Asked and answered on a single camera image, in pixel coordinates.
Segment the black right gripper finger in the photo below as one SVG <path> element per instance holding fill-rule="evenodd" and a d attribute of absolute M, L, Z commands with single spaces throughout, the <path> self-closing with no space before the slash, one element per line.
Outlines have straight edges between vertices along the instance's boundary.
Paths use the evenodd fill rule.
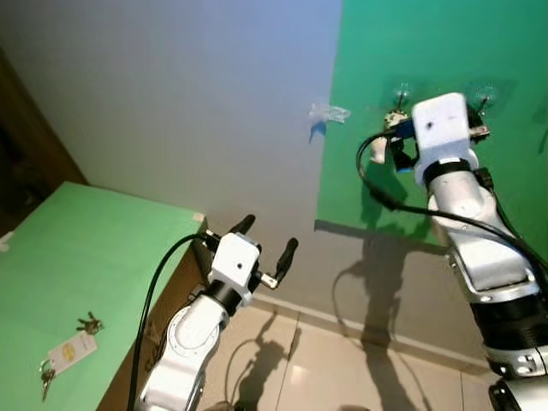
<path fill-rule="evenodd" d="M 486 140 L 491 134 L 490 127 L 483 120 L 483 113 L 485 113 L 485 108 L 488 105 L 489 101 L 480 101 L 476 106 L 467 105 L 469 138 L 472 142 Z"/>

